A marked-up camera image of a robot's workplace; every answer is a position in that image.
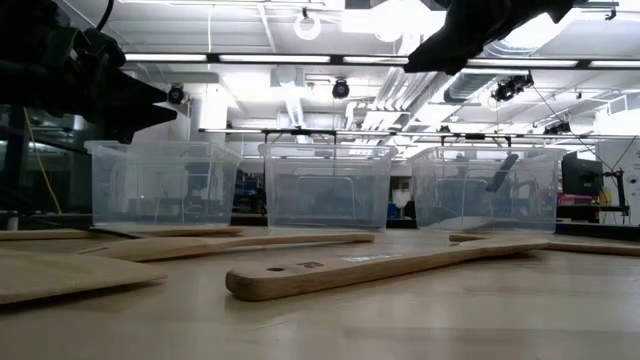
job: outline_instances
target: wooden paddle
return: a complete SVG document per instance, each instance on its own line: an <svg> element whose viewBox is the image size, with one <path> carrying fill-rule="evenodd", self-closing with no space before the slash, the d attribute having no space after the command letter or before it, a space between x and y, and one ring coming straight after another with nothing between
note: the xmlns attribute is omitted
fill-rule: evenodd
<svg viewBox="0 0 640 360"><path fill-rule="evenodd" d="M301 261L227 272L226 285L236 297L262 301L363 283L547 246L546 240L490 239L441 251Z"/></svg>
<svg viewBox="0 0 640 360"><path fill-rule="evenodd" d="M148 236L232 236L242 233L239 227L181 227L181 226L115 226L114 230L135 232ZM115 239L116 237L75 229L0 231L3 240L59 240L59 239Z"/></svg>
<svg viewBox="0 0 640 360"><path fill-rule="evenodd" d="M0 304L166 277L151 265L116 259L0 250Z"/></svg>
<svg viewBox="0 0 640 360"><path fill-rule="evenodd" d="M490 237L468 234L449 235L449 241L451 242L467 242L486 239L490 239ZM640 256L640 246L633 245L581 244L564 241L550 241L549 244L541 250L579 252L587 254Z"/></svg>
<svg viewBox="0 0 640 360"><path fill-rule="evenodd" d="M104 256L129 261L149 261L210 254L239 246L304 244L317 242L371 242L373 234L331 234L304 236L258 236L246 238L166 237L123 240L78 251L79 254Z"/></svg>

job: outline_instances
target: black monitor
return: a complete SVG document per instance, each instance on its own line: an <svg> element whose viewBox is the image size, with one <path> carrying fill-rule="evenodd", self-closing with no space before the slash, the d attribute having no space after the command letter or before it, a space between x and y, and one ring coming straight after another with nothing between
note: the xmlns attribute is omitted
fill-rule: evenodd
<svg viewBox="0 0 640 360"><path fill-rule="evenodd" d="M577 152L562 158L562 192L564 194L599 196L603 186L601 162L578 159Z"/></svg>

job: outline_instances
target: transparent storage container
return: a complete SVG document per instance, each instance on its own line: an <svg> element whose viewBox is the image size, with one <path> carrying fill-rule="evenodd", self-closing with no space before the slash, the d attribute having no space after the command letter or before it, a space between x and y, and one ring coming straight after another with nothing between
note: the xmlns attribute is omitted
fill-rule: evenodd
<svg viewBox="0 0 640 360"><path fill-rule="evenodd" d="M262 144L270 228L383 230L391 146Z"/></svg>
<svg viewBox="0 0 640 360"><path fill-rule="evenodd" d="M411 161L419 228L555 231L565 150L433 147Z"/></svg>
<svg viewBox="0 0 640 360"><path fill-rule="evenodd" d="M241 157L205 142L88 141L93 222L228 225Z"/></svg>

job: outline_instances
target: wooden table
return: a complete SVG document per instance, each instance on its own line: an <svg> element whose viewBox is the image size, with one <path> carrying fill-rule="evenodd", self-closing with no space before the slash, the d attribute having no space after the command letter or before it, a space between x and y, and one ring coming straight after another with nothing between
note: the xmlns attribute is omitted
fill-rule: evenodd
<svg viewBox="0 0 640 360"><path fill-rule="evenodd" d="M251 263L448 246L444 234L389 230L375 245L259 248L159 262L170 273L164 285L0 308L0 359L640 357L640 258L537 251L262 303L239 301L224 287L227 270Z"/></svg>

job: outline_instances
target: plastic bin rim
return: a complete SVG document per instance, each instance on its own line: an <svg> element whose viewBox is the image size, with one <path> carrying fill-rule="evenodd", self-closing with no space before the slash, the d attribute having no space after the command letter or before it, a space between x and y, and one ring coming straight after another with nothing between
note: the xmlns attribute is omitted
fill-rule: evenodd
<svg viewBox="0 0 640 360"><path fill-rule="evenodd" d="M398 149L395 146L390 145L349 145L349 144L260 144L258 145L258 151L262 156L268 156L266 154L266 149L268 148L314 148L314 149L360 149L360 150L375 150L375 149L384 149L389 150L389 153L386 155L388 157L394 157L398 154Z"/></svg>
<svg viewBox="0 0 640 360"><path fill-rule="evenodd" d="M135 144L121 144L115 140L89 140L89 141L85 141L84 142L84 147L85 149L87 149L87 152L89 154L91 154L91 151L97 147L106 147L109 145L120 145L120 146L136 146L136 145L147 145L147 144L153 144L153 145L207 145L207 146L213 146L215 148L217 148L218 150L221 150L225 153L227 153L228 155L230 155L233 160L235 160L236 163L240 163L242 161L242 156L240 154L238 154L237 152L227 148L226 146L220 146L216 143L209 143L206 141L144 141L144 142L137 142Z"/></svg>
<svg viewBox="0 0 640 360"><path fill-rule="evenodd" d="M549 149L549 148L485 148L485 147L478 147L478 148L474 148L474 147L465 147L465 146L434 146L434 147L430 147L430 148L426 148L422 151L420 151L419 153L413 155L407 162L409 164L415 163L416 161L420 160L420 158L423 157L424 154L428 153L428 152L433 152L435 150L438 149L444 149L444 150L458 150L458 151L465 151L465 150L479 150L479 151L536 151L536 152L547 152L547 153L557 153L558 156L567 153L567 150L565 149Z"/></svg>

